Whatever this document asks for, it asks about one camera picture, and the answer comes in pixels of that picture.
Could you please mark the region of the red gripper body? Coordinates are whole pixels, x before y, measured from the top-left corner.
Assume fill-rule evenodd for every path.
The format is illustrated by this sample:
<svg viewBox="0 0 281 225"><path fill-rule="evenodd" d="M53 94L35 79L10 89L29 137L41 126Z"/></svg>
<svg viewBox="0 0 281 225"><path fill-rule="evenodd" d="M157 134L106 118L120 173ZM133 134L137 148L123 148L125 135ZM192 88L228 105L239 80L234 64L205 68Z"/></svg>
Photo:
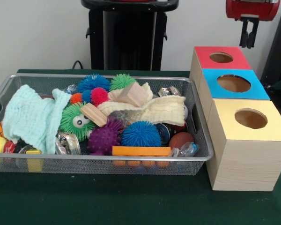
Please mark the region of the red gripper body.
<svg viewBox="0 0 281 225"><path fill-rule="evenodd" d="M228 18L257 17L260 21L272 21L277 14L280 0L226 0Z"/></svg>

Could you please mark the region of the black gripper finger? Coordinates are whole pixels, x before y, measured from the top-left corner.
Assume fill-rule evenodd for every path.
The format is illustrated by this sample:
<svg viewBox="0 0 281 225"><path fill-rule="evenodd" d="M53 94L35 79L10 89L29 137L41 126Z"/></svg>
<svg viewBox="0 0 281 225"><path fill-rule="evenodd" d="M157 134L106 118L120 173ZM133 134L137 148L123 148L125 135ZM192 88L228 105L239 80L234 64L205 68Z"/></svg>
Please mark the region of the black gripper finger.
<svg viewBox="0 0 281 225"><path fill-rule="evenodd" d="M252 27L252 31L250 32L250 34L248 36L247 48L251 49L254 47L254 44L255 44L255 39L256 39L257 30L258 30L258 26L259 26L259 18L250 17L249 22L251 22L253 24L253 27Z"/></svg>
<svg viewBox="0 0 281 225"><path fill-rule="evenodd" d="M241 39L240 39L239 45L242 48L246 48L247 47L247 40L248 40L248 32L247 32L248 20L246 18L241 18L240 21L243 23L243 26L242 26Z"/></svg>

